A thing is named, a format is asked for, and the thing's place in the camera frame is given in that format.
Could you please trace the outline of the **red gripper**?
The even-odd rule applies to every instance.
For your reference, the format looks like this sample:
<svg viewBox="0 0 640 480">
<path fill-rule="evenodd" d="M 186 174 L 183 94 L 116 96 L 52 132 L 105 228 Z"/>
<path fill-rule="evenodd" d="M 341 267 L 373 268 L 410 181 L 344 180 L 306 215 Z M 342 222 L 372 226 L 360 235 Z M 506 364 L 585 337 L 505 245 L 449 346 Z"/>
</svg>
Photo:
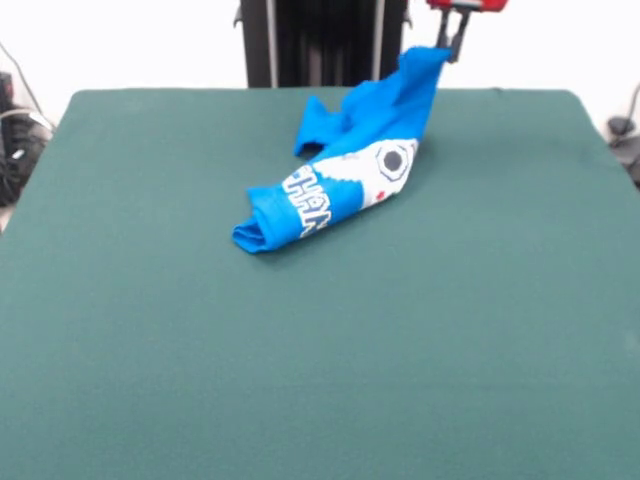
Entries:
<svg viewBox="0 0 640 480">
<path fill-rule="evenodd" d="M 426 3 L 434 9 L 441 9 L 436 47 L 442 49 L 450 48 L 449 62 L 456 63 L 459 59 L 471 11 L 498 13 L 505 8 L 508 0 L 427 0 Z M 452 37 L 450 45 L 448 37 L 449 9 L 458 9 L 458 13 L 461 16 L 458 29 Z"/>
</svg>

